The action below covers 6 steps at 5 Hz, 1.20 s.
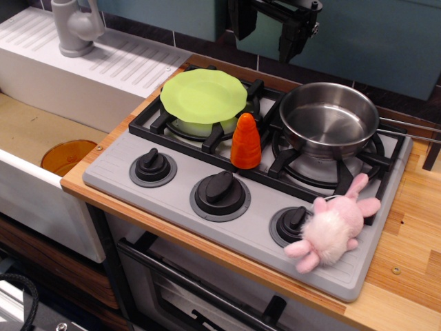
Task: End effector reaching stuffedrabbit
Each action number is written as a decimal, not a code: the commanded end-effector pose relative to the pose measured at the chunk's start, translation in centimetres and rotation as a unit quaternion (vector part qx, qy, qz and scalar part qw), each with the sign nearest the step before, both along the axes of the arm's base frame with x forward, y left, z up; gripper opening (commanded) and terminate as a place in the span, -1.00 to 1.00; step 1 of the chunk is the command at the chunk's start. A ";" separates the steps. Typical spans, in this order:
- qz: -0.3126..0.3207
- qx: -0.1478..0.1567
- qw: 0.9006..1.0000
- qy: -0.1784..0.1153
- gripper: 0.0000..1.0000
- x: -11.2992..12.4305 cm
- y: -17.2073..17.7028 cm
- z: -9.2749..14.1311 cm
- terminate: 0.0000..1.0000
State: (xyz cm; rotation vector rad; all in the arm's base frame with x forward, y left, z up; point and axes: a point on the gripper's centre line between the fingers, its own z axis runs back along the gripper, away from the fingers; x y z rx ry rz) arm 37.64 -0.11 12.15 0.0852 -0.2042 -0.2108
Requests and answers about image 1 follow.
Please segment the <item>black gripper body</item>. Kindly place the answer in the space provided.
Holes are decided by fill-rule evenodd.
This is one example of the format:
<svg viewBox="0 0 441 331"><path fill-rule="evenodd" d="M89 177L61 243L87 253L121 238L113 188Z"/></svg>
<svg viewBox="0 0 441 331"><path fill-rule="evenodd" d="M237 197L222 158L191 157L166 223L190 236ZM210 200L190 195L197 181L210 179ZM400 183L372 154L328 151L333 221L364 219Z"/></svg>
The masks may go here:
<svg viewBox="0 0 441 331"><path fill-rule="evenodd" d="M250 1L251 7L281 23L315 23L323 9L320 1Z"/></svg>

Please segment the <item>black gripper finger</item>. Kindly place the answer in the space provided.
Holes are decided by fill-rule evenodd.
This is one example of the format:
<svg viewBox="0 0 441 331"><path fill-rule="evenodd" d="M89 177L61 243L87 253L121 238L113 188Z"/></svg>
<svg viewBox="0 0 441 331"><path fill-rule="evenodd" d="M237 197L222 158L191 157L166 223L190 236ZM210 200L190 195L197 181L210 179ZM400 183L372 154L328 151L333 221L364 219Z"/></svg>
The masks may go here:
<svg viewBox="0 0 441 331"><path fill-rule="evenodd" d="M297 10L294 15L282 22L279 38L279 58L281 63L289 63L300 54L309 38L318 30L317 12Z"/></svg>
<svg viewBox="0 0 441 331"><path fill-rule="evenodd" d="M249 0L228 0L227 4L232 30L241 41L256 29L257 10Z"/></svg>

